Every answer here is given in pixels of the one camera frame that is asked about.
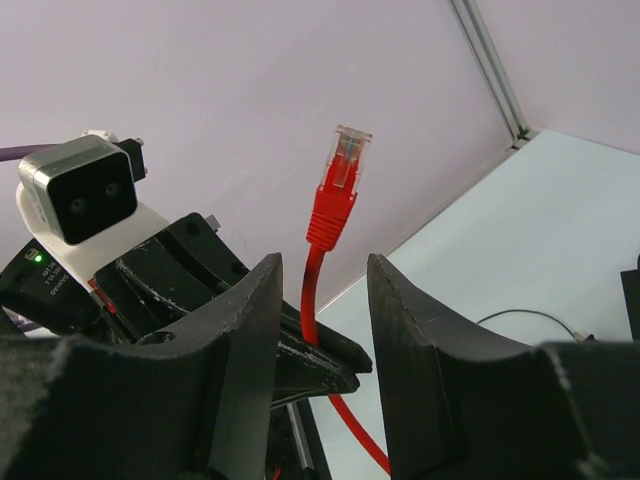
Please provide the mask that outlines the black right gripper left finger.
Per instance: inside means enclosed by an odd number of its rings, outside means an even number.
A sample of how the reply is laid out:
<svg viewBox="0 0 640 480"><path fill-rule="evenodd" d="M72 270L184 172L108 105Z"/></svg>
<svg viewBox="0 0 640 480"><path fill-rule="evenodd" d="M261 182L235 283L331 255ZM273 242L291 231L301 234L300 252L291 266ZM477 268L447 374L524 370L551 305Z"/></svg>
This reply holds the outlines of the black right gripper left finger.
<svg viewBox="0 0 640 480"><path fill-rule="evenodd" d="M134 345L1 340L5 479L260 479L282 301L270 254Z"/></svg>

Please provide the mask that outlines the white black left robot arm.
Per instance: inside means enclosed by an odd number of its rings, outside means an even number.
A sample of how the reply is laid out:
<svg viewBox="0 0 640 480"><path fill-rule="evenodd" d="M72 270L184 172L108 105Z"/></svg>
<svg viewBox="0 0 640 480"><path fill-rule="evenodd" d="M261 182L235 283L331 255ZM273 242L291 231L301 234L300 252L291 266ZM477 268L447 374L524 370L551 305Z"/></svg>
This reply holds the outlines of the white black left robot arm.
<svg viewBox="0 0 640 480"><path fill-rule="evenodd" d="M239 283L249 270L197 213L129 250L83 287L37 241L1 273L1 304L57 335L135 344ZM373 362L356 342L319 324L318 346L300 314L282 305L272 404L355 392Z"/></svg>

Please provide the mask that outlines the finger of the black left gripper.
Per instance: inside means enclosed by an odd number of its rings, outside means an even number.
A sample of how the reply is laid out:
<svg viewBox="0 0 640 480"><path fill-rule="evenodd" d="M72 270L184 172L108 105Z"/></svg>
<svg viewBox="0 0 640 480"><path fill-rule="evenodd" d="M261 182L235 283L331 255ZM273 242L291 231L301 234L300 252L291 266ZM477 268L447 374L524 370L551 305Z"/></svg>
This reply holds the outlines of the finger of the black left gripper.
<svg viewBox="0 0 640 480"><path fill-rule="evenodd" d="M360 387L346 366L303 344L298 350L279 344L273 400L304 400L332 394L349 394Z"/></svg>
<svg viewBox="0 0 640 480"><path fill-rule="evenodd" d="M354 373L365 374L373 371L373 361L360 344L320 322L316 323L316 329L322 352L345 364ZM306 345L302 336L300 312L286 301L282 302L280 340L296 350Z"/></svg>

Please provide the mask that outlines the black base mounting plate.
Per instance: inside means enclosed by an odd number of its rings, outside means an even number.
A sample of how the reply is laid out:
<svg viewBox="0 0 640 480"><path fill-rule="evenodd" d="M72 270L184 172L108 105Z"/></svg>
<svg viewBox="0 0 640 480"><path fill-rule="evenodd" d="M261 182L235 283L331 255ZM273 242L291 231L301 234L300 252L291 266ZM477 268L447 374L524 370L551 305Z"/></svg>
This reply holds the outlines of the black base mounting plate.
<svg viewBox="0 0 640 480"><path fill-rule="evenodd" d="M332 480L308 400L271 410L264 478Z"/></svg>

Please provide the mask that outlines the left aluminium frame post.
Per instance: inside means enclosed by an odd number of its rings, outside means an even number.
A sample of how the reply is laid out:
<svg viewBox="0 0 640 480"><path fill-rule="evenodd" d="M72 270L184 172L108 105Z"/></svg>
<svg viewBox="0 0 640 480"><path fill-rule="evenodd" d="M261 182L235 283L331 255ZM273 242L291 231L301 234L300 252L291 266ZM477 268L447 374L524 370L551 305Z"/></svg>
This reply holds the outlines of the left aluminium frame post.
<svg viewBox="0 0 640 480"><path fill-rule="evenodd" d="M537 132L525 119L520 102L476 1L451 0L455 17L511 137L510 151L522 149Z"/></svg>

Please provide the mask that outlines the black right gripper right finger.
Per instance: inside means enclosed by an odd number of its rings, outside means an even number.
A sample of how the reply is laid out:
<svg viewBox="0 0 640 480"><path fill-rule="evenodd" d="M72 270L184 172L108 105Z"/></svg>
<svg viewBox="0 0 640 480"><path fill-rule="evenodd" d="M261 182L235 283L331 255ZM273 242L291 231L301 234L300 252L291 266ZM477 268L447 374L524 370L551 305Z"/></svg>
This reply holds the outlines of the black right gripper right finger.
<svg viewBox="0 0 640 480"><path fill-rule="evenodd" d="M638 477L637 343L519 343L378 254L367 290L393 478Z"/></svg>

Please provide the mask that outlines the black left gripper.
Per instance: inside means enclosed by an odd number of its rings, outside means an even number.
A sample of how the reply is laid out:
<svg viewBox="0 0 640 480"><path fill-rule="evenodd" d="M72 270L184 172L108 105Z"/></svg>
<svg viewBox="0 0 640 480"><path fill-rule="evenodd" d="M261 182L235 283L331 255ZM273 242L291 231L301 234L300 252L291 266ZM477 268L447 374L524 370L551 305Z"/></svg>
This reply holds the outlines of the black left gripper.
<svg viewBox="0 0 640 480"><path fill-rule="evenodd" d="M135 344L236 285L249 269L209 218L191 213L98 270L112 344Z"/></svg>

